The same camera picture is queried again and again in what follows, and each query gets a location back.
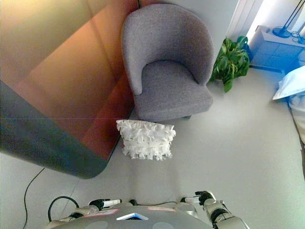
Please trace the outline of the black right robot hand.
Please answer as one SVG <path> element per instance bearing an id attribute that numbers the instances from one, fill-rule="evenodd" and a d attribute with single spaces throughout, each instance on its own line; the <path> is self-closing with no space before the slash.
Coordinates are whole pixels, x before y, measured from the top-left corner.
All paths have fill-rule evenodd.
<path id="1" fill-rule="evenodd" d="M 205 201 L 208 199 L 216 200 L 212 192 L 209 191 L 196 191 L 194 197 L 183 197 L 180 202 L 195 204 L 198 203 L 200 206 L 203 206 Z"/>

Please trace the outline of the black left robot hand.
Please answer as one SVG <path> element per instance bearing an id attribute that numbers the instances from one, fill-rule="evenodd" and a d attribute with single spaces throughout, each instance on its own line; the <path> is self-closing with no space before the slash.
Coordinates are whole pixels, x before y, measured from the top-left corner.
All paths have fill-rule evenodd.
<path id="1" fill-rule="evenodd" d="M 100 211 L 104 208 L 109 208 L 120 203 L 122 203 L 121 199 L 96 199 L 92 200 L 88 206 L 93 206 L 95 210 Z"/>

